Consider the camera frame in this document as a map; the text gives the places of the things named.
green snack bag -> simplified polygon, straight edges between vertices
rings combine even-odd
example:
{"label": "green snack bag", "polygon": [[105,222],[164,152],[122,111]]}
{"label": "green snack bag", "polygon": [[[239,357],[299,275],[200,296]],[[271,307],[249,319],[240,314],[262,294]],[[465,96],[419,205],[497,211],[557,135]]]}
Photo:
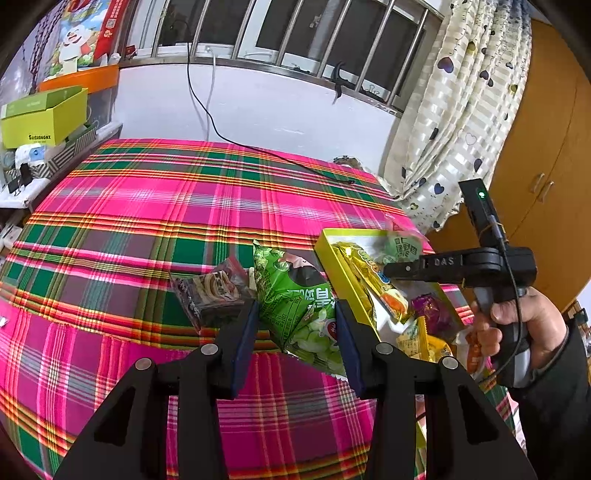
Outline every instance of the green snack bag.
{"label": "green snack bag", "polygon": [[253,256],[259,313],[273,341],[324,372],[344,375],[340,354],[333,355],[339,347],[330,284],[302,257],[257,241]]}
{"label": "green snack bag", "polygon": [[423,241],[411,232],[388,232],[381,263],[414,262],[423,254]]}

white cable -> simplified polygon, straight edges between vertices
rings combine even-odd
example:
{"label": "white cable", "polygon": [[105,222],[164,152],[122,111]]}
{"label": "white cable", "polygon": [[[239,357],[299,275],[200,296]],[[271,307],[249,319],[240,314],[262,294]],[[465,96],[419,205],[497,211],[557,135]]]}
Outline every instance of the white cable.
{"label": "white cable", "polygon": [[[209,103],[212,101],[212,96],[213,96],[213,87],[216,84],[216,55],[213,52],[213,49],[211,47],[207,47],[206,50],[212,54],[212,62],[213,62],[213,67],[212,67],[212,86],[209,89],[209,97],[207,97],[207,103],[206,103],[206,108],[207,110],[209,110]],[[209,119],[209,117],[207,117],[207,135],[206,135],[206,141],[209,142],[209,130],[211,127],[211,120]]]}

cabinet door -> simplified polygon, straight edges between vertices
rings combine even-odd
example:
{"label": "cabinet door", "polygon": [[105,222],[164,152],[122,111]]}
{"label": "cabinet door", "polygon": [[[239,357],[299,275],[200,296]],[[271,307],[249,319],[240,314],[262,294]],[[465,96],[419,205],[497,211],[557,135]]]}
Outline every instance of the cabinet door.
{"label": "cabinet door", "polygon": [[[532,208],[556,162],[573,111],[579,70],[560,34],[549,25],[533,21],[532,55],[525,92],[490,188],[508,237]],[[436,251],[478,245],[463,207],[440,232],[427,236]]]}
{"label": "cabinet door", "polygon": [[579,69],[570,126],[556,165],[511,244],[534,251],[535,287],[566,309],[591,276],[591,85]]}

purple candy wrapper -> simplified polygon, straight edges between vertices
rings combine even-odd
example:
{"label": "purple candy wrapper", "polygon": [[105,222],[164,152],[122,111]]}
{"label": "purple candy wrapper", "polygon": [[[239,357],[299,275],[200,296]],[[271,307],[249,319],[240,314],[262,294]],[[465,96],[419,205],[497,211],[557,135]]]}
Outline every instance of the purple candy wrapper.
{"label": "purple candy wrapper", "polygon": [[415,317],[424,316],[427,323],[427,333],[437,336],[452,323],[452,317],[445,305],[432,295],[421,295],[410,302],[415,311]]}

yellow box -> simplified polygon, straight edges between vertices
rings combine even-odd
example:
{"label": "yellow box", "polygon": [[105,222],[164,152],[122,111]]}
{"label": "yellow box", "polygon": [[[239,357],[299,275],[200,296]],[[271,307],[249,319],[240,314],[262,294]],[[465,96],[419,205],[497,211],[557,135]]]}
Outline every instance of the yellow box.
{"label": "yellow box", "polygon": [[41,112],[25,113],[0,122],[6,148],[40,143],[54,147],[86,122],[88,90],[83,89],[59,105]]}
{"label": "yellow box", "polygon": [[[385,243],[387,235],[388,232],[386,230],[372,230],[362,228],[325,228],[322,230],[322,233],[318,237],[318,240],[314,246],[314,250],[320,259],[320,262],[322,263],[325,273],[328,275],[330,284],[334,288],[337,297],[339,299],[347,300],[357,321],[365,325],[372,326],[372,321],[363,308],[361,300],[357,296],[355,289],[349,280],[349,277],[345,274],[345,271],[331,245],[337,241],[345,239],[356,242],[355,237],[357,237],[364,239],[366,243],[368,239],[370,239],[371,242],[379,246],[380,244]],[[366,245],[364,245],[363,242],[357,241],[356,243],[358,243],[362,248],[366,249]],[[371,251],[368,251],[368,254],[370,257],[373,256]],[[426,293],[436,295],[446,305],[457,326],[460,328],[463,327],[460,316],[457,314],[456,309],[453,308],[450,300],[447,298],[445,292],[441,289],[439,284],[425,282],[408,282],[408,284],[412,289],[412,292],[406,291],[408,298],[414,298],[418,295]],[[398,285],[395,281],[393,282],[393,285],[396,288],[400,288],[400,285]],[[397,334],[402,332],[404,326],[400,324],[400,327],[400,331],[393,332],[392,337],[397,336]],[[379,331],[376,331],[376,335],[381,341],[392,343],[394,338],[384,337],[384,332],[380,330],[379,321],[378,330]]]}

